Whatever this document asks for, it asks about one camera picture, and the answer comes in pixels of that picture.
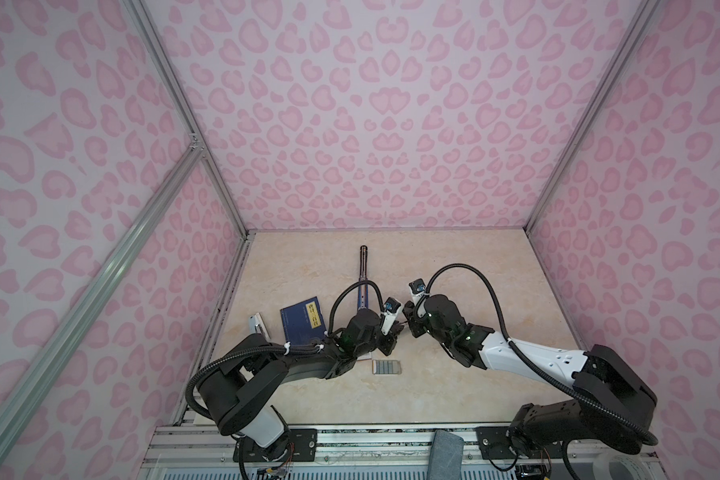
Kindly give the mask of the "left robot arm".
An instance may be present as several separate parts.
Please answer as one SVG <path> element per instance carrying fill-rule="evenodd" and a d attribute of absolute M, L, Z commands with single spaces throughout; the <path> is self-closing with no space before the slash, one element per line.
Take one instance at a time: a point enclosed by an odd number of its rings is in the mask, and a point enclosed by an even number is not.
<path fill-rule="evenodd" d="M 405 328 L 398 320 L 401 312 L 361 309 L 347 327 L 306 345 L 276 344 L 260 333 L 250 334 L 190 378 L 184 392 L 187 405 L 212 420 L 223 436 L 245 437 L 262 449 L 280 451 L 289 427 L 270 405 L 277 389 L 300 380 L 340 377 L 376 350 L 390 355 Z"/>

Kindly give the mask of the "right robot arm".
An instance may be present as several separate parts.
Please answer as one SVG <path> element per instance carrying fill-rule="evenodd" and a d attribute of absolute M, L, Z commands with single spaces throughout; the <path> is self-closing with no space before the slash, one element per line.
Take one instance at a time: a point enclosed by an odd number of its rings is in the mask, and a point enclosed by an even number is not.
<path fill-rule="evenodd" d="M 613 349 L 565 350 L 512 340 L 467 322 L 442 294 L 421 295 L 403 313 L 413 336 L 430 335 L 462 366 L 513 373 L 567 395 L 565 401 L 519 408 L 506 432 L 516 452 L 527 455 L 574 440 L 598 440 L 629 455 L 657 445 L 650 431 L 657 397 Z"/>

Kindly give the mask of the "staple tray with staples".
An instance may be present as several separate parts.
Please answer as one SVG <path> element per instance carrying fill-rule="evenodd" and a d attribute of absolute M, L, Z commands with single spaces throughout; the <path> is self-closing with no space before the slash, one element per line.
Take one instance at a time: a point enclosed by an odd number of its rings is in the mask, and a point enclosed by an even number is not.
<path fill-rule="evenodd" d="M 402 365 L 399 360 L 374 360 L 372 364 L 373 375 L 400 375 Z"/>

